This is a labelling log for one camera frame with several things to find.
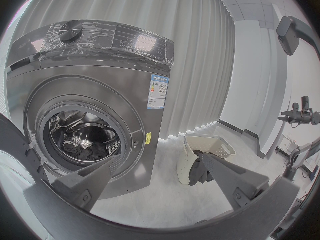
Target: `washing machine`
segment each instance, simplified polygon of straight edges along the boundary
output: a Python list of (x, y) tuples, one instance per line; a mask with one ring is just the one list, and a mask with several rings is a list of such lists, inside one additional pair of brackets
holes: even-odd
[(110, 156), (100, 196), (150, 184), (174, 62), (174, 43), (101, 20), (57, 22), (11, 44), (6, 70), (12, 123), (50, 181)]

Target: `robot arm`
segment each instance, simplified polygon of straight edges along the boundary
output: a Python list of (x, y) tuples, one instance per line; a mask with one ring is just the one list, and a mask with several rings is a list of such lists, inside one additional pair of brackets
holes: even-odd
[[(283, 50), (288, 55), (293, 55), (299, 45), (299, 38), (305, 40), (312, 45), (317, 52), (320, 60), (320, 42), (316, 35), (313, 33), (312, 28), (302, 22), (301, 20), (292, 16), (282, 17), (280, 24), (277, 28), (278, 40), (282, 45)], [(313, 124), (320, 123), (320, 113), (313, 112), (309, 107), (309, 97), (303, 96), (301, 98), (302, 109), (299, 111), (299, 104), (293, 103), (292, 110), (281, 112), (282, 117), (279, 120), (288, 122), (289, 124)], [(293, 150), (290, 154), (289, 164), (283, 176), (293, 180), (294, 175), (303, 162), (316, 154), (320, 150), (320, 138), (316, 139), (312, 144), (307, 143)]]
[(299, 38), (312, 45), (320, 60), (320, 41), (312, 28), (292, 16), (282, 17), (277, 27), (278, 40), (288, 55), (293, 55), (299, 45)]

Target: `gray floor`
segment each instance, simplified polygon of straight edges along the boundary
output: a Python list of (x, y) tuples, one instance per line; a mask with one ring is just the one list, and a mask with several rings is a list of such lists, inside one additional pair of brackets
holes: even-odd
[[(248, 134), (239, 134), (224, 125), (213, 125), (198, 131), (219, 135), (236, 151), (228, 161), (270, 178), (270, 184), (282, 174), (286, 157), (274, 153), (269, 160), (256, 155), (257, 141)], [(99, 200), (92, 213), (130, 226), (171, 228), (193, 225), (231, 210), (231, 206), (215, 181), (195, 186), (183, 185), (178, 180), (176, 165), (183, 151), (183, 137), (159, 142), (150, 186), (123, 196)], [(295, 176), (301, 187), (298, 197), (310, 185), (301, 169)]]

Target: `qr code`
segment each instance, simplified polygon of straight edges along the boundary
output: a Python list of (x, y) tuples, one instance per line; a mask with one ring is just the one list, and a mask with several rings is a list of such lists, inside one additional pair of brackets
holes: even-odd
[(159, 84), (159, 93), (165, 93), (167, 89), (166, 84)]

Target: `laundry basket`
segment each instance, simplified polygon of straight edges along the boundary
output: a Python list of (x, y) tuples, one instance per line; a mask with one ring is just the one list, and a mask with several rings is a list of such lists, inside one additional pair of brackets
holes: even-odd
[(187, 133), (184, 136), (184, 153), (179, 157), (177, 172), (182, 184), (189, 184), (189, 173), (194, 162), (199, 158), (193, 150), (213, 153), (221, 158), (236, 154), (235, 150), (220, 136)]

